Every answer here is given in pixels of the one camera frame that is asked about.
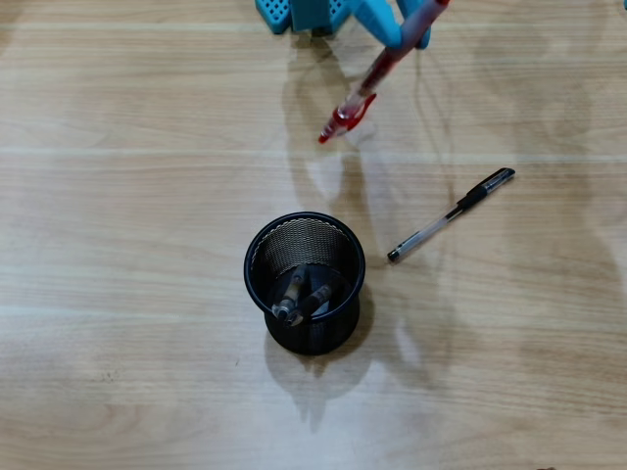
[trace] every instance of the rim of pen holder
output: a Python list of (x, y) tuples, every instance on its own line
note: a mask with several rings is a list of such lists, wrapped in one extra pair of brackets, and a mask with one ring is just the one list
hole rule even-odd
[[(278, 286), (300, 264), (310, 271), (344, 279), (335, 306), (297, 326), (285, 326), (272, 313)], [(288, 351), (304, 355), (330, 353), (351, 336), (360, 318), (359, 294), (365, 278), (365, 256), (360, 241), (340, 220), (319, 212), (294, 212), (266, 225), (250, 244), (244, 261), (244, 281), (253, 302), (264, 313), (274, 340)], [(317, 284), (328, 282), (317, 280)]]

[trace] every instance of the black mesh pen holder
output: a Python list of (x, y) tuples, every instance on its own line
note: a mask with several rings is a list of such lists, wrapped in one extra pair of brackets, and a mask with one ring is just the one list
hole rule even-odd
[[(289, 286), (297, 266), (308, 266), (301, 298), (331, 278), (340, 288), (311, 318), (286, 326), (272, 313)], [(360, 318), (359, 293), (365, 276), (362, 245), (339, 220), (317, 212), (284, 215), (268, 224), (253, 240), (244, 262), (246, 289), (264, 312), (270, 335), (298, 354), (329, 353), (349, 339)]]

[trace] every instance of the pen holder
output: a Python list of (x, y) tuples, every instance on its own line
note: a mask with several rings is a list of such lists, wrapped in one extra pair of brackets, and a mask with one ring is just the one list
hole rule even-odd
[[(272, 314), (292, 272), (306, 264), (308, 291), (339, 276), (342, 287), (326, 311), (319, 310), (297, 326), (285, 326)], [(244, 261), (244, 281), (253, 302), (262, 310), (274, 340), (293, 353), (329, 353), (349, 339), (360, 317), (359, 293), (365, 277), (362, 245), (339, 220), (317, 212), (284, 215), (268, 224), (251, 243)]]

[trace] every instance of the ballpoint pen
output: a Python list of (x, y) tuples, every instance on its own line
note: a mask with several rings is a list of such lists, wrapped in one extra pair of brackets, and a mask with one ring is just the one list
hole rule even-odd
[(306, 318), (311, 318), (317, 310), (329, 302), (333, 294), (342, 286), (340, 277), (333, 277), (317, 291), (306, 297), (298, 308), (292, 310), (285, 319), (285, 326), (296, 326)]
[(308, 272), (306, 264), (301, 264), (294, 270), (292, 278), (290, 279), (290, 284), (287, 287), (285, 294), (283, 294), (281, 302), (279, 302), (278, 305), (272, 306), (272, 313), (277, 319), (285, 320), (290, 311), (296, 308), (298, 298), (301, 296), (303, 285), (307, 281)]
[(404, 56), (413, 50), (429, 26), (447, 9), (449, 2), (450, 0), (424, 0), (422, 5), (408, 16), (401, 26), (401, 47), (386, 47), (381, 52), (358, 89), (333, 112), (331, 119), (320, 133), (318, 138), (320, 144), (332, 137), (345, 134), (362, 121), (366, 111), (376, 98), (374, 90), (377, 85)]
[(511, 168), (501, 168), (496, 173), (488, 176), (472, 188), (462, 199), (460, 199), (456, 206), (448, 211), (446, 215), (431, 223), (424, 230), (414, 233), (394, 251), (390, 252), (388, 254), (388, 259), (390, 261), (396, 261), (407, 252), (422, 244), (433, 234), (446, 227), (447, 224), (453, 221), (458, 215), (469, 211), (498, 187), (510, 181), (514, 174), (515, 171)]

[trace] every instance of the robotic arm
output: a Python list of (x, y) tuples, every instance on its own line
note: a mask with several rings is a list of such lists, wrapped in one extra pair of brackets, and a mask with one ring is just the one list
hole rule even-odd
[[(422, 4), (422, 0), (396, 1), (404, 19), (407, 19)], [(349, 0), (348, 5), (355, 18), (384, 46), (392, 49), (401, 47), (403, 43), (401, 26), (394, 18), (392, 7), (385, 0)], [(430, 36), (431, 27), (416, 44), (416, 48), (426, 49)]]

